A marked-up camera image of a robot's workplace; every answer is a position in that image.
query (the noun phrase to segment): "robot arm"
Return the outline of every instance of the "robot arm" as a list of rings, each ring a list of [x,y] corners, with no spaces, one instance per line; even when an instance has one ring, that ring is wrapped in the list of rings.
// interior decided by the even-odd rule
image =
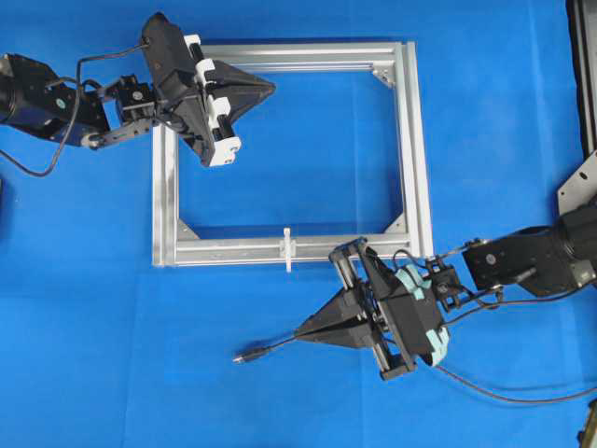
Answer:
[[[6,54],[0,60],[0,123],[38,138],[92,149],[124,142],[164,123],[183,137],[204,166],[232,163],[241,147],[232,123],[275,87],[204,58],[200,43],[198,36],[185,39],[163,14],[152,16],[134,49],[143,50],[153,85],[138,82],[135,75],[106,87],[91,80],[81,83],[57,77],[43,63]],[[114,56],[86,58],[79,65]],[[75,89],[66,85],[69,81],[76,83]],[[87,91],[88,85],[93,89]],[[120,121],[117,129],[110,129],[104,112],[104,103],[111,101]]]
[[[454,267],[445,262],[461,251],[477,292],[464,287]],[[358,276],[354,258],[366,278]],[[417,357],[436,366],[446,356],[450,322],[444,320],[439,305],[445,313],[471,302],[479,310],[488,309],[508,304],[503,301],[505,285],[520,285],[536,297],[547,297],[568,295],[594,283],[597,207],[584,205],[562,215],[551,227],[524,229],[493,241],[471,241],[427,259],[424,265],[410,257],[411,263],[392,270],[364,238],[337,247],[329,259],[342,289],[298,327],[292,339],[370,348],[380,376],[389,380],[415,371]],[[481,300],[489,295],[495,295],[496,301]],[[250,357],[240,355],[235,361],[252,360],[270,350],[253,350]]]

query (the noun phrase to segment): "black wire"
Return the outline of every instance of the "black wire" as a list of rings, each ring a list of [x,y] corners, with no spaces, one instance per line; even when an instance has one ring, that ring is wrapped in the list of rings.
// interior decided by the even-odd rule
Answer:
[[[398,249],[392,256],[392,264],[394,264],[394,272],[395,273],[398,272],[398,263],[396,263],[396,256],[398,254],[405,254],[410,259],[412,264],[420,267],[421,269],[426,269],[425,266],[423,266],[422,264],[419,264],[419,261],[417,261],[417,259],[407,249]]]
[[[497,303],[486,303],[484,305],[478,306],[477,308],[473,308],[472,310],[468,310],[467,312],[462,313],[461,315],[458,315],[457,317],[455,317],[452,320],[448,320],[448,321],[444,322],[444,325],[448,327],[450,325],[455,324],[456,322],[461,321],[468,315],[472,315],[474,313],[477,313],[479,311],[486,310],[486,309],[492,308],[492,307],[495,307],[494,309],[496,309],[496,308],[501,307],[502,305],[527,305],[527,304],[552,303],[554,301],[561,301],[562,299],[565,299],[565,298],[577,293],[578,291],[584,289],[588,285],[592,285],[592,282],[587,283],[583,287],[578,287],[577,289],[573,289],[572,291],[568,291],[564,294],[561,294],[560,296],[551,297],[548,299],[527,299],[527,300],[521,300],[521,301],[500,301]]]
[[[479,392],[480,394],[490,397],[492,399],[498,399],[500,401],[505,401],[507,403],[515,403],[515,404],[526,404],[526,405],[538,405],[538,404],[555,404],[555,403],[563,403],[565,401],[571,401],[573,399],[580,399],[581,397],[585,397],[593,392],[597,392],[597,387],[589,387],[588,389],[582,390],[580,392],[576,392],[575,394],[564,395],[561,397],[552,397],[548,399],[513,399],[512,397],[505,397],[503,395],[494,394],[492,391],[479,387],[478,385],[474,385],[470,381],[466,380],[462,376],[457,375],[444,367],[439,365],[435,366],[436,369],[439,371],[447,374],[452,378],[452,380],[456,380],[457,382],[465,385],[466,387],[470,387],[471,389]]]
[[[294,342],[296,339],[297,339],[297,338],[293,336],[292,338],[285,339],[285,340],[283,340],[283,341],[281,341],[281,342],[279,342],[279,343],[275,343],[274,345],[268,345],[268,347],[267,347],[267,348],[269,348],[270,350],[273,350],[274,348],[281,347],[282,345],[286,345],[287,343],[292,343],[292,342]]]
[[[54,152],[54,155],[52,156],[52,159],[48,165],[48,168],[46,168],[44,171],[30,170],[29,168],[27,168],[25,165],[23,165],[22,163],[20,163],[16,159],[14,159],[12,156],[7,154],[2,149],[0,149],[0,156],[3,156],[7,160],[14,163],[17,166],[17,168],[19,168],[20,170],[22,170],[23,172],[25,172],[28,175],[32,175],[34,177],[45,177],[45,176],[49,175],[54,170],[54,167],[56,166],[56,163],[58,162],[58,158],[62,154],[62,150],[64,149],[64,145],[66,144],[66,140],[68,140],[68,137],[70,136],[71,131],[73,131],[73,127],[75,126],[76,115],[78,114],[78,109],[81,104],[81,94],[83,93],[83,88],[82,88],[83,86],[81,84],[81,70],[82,70],[83,63],[88,63],[90,61],[103,61],[106,59],[122,58],[124,56],[127,56],[127,55],[133,53],[134,51],[137,51],[138,49],[142,49],[145,47],[147,47],[147,44],[137,45],[135,47],[132,47],[130,49],[125,49],[124,51],[120,51],[118,53],[108,53],[108,54],[102,54],[100,56],[90,56],[90,57],[78,60],[78,62],[76,63],[76,79],[75,79],[76,95],[75,95],[75,105],[73,106],[73,114],[71,115],[71,119],[69,120],[68,126],[66,127],[66,132],[62,136],[62,140],[61,140],[60,144],[58,145],[56,152]]]

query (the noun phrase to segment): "metal bracket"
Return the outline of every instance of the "metal bracket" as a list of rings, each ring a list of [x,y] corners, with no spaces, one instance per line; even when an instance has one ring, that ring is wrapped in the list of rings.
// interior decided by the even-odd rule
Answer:
[[[253,73],[370,72],[392,88],[403,213],[386,232],[365,235],[298,236],[203,240],[178,213],[178,137],[163,125],[153,138],[153,264],[204,266],[327,261],[338,245],[359,236],[381,258],[399,248],[415,257],[434,253],[421,99],[415,45],[412,42],[334,44],[221,45],[201,47],[206,58]]]
[[[375,64],[371,73],[389,89],[393,89],[396,85],[394,70],[392,70],[391,65]]]
[[[558,189],[560,215],[588,203],[595,195],[597,195],[597,152],[592,152]]]

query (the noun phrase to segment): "white clip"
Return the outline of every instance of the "white clip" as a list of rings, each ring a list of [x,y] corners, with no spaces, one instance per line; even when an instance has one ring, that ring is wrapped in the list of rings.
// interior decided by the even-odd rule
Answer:
[[[190,47],[191,44],[201,45],[201,38],[199,35],[186,35],[185,44],[187,44],[187,47]]]
[[[280,256],[286,260],[286,272],[292,271],[292,257],[297,255],[297,242],[290,239],[290,228],[284,227],[284,239],[280,242]]]

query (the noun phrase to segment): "metal extrusion frame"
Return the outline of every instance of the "metal extrusion frame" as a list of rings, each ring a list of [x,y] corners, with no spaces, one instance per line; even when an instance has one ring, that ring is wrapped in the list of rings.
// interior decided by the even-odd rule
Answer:
[[[201,46],[205,57],[251,73],[369,71],[392,89],[403,212],[384,233],[202,240],[178,211],[178,136],[153,132],[153,265],[205,266],[327,261],[337,245],[365,236],[380,257],[399,248],[433,255],[431,212],[415,45],[412,42]]]

